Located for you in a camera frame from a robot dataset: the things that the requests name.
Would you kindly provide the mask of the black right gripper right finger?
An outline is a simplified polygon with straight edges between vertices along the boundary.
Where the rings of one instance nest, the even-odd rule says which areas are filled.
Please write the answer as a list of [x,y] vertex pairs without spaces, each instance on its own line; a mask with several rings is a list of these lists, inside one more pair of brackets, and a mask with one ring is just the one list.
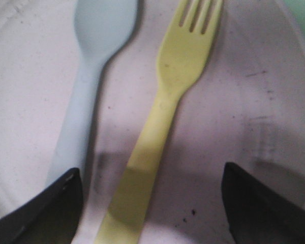
[[231,162],[224,167],[223,205],[235,243],[305,243],[305,210]]

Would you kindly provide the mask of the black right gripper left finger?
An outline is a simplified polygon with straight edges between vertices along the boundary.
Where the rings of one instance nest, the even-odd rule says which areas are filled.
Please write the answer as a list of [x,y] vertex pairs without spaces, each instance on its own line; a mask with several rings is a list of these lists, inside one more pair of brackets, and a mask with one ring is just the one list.
[[0,243],[71,243],[83,209],[78,168],[0,219]]

